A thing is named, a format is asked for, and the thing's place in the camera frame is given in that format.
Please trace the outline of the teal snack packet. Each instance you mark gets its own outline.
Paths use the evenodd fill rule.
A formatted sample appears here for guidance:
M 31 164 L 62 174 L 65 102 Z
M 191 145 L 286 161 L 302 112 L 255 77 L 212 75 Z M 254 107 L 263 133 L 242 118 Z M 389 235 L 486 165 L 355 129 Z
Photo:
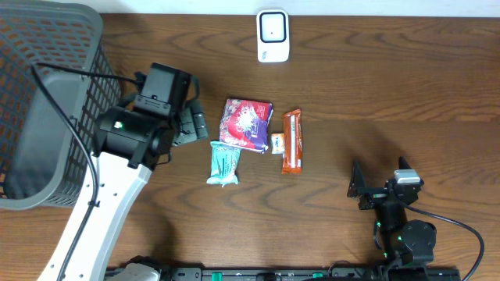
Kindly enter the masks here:
M 225 145 L 220 141 L 211 141 L 212 161 L 211 174 L 207 179 L 207 184 L 220 184 L 222 187 L 227 184 L 239 184 L 236 170 L 241 155 L 241 149 Z

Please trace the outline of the red purple snack bag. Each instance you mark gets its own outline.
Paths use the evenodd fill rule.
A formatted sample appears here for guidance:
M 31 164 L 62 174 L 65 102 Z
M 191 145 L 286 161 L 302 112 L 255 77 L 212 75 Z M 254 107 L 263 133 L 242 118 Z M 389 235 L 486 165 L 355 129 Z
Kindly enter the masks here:
M 219 139 L 232 147 L 257 153 L 268 148 L 268 126 L 273 105 L 260 101 L 227 99 Z

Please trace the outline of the orange brown wafer bar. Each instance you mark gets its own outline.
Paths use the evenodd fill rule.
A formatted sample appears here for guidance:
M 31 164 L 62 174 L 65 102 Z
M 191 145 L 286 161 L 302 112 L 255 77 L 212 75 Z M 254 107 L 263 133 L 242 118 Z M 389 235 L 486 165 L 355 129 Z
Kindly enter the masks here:
M 284 122 L 284 161 L 283 174 L 302 172 L 302 110 L 300 108 L 283 115 Z

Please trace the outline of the small orange snack packet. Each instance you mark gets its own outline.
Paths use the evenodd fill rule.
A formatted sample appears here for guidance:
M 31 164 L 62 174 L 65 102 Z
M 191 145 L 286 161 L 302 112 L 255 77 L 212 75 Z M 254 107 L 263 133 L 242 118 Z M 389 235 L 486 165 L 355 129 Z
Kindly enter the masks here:
M 282 155 L 285 153 L 284 133 L 271 134 L 272 153 L 274 155 Z

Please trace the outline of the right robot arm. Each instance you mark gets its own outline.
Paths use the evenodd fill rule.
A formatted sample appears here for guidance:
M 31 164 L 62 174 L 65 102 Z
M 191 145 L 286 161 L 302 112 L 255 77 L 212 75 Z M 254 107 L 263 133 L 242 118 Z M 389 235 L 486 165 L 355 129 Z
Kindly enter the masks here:
M 434 260 L 437 230 L 429 222 L 409 221 L 405 212 L 418 200 L 422 186 L 423 180 L 403 157 L 383 187 L 368 187 L 359 163 L 352 164 L 347 196 L 359 200 L 360 210 L 375 211 L 373 238 L 387 259 L 373 270 L 379 280 L 429 279 L 425 266 Z

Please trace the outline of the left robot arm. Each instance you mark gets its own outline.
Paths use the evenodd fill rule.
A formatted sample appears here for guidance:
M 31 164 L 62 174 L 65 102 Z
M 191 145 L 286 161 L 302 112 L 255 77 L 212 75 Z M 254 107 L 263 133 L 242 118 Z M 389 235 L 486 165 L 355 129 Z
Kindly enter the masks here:
M 96 129 L 80 195 L 41 280 L 103 280 L 127 214 L 159 158 L 208 136 L 195 99 L 171 117 L 112 107 Z

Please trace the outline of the white barcode scanner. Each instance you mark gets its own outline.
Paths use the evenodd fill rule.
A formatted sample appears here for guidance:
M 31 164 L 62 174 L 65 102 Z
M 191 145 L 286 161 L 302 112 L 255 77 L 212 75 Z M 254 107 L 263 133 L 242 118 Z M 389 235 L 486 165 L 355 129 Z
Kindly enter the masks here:
M 288 14 L 267 9 L 256 16 L 257 58 L 261 63 L 286 62 L 290 54 Z

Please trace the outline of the grey plastic mesh basket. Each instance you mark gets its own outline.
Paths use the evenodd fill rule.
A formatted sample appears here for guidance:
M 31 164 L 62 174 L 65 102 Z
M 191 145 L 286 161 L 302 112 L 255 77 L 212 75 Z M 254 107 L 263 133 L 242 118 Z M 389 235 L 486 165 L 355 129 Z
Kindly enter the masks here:
M 120 84 L 91 7 L 1 4 L 1 206 L 75 204 L 93 125 L 116 105 Z

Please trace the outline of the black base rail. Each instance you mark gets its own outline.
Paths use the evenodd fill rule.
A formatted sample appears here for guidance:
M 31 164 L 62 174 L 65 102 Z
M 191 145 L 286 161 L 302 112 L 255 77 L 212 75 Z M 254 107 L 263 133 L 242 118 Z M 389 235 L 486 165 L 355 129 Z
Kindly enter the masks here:
M 332 269 L 200 269 L 152 268 L 129 264 L 125 269 L 105 273 L 105 280 L 165 281 L 294 281 L 294 280 L 445 280 L 460 279 L 456 269 L 392 269 L 384 276 L 378 269 L 335 266 Z

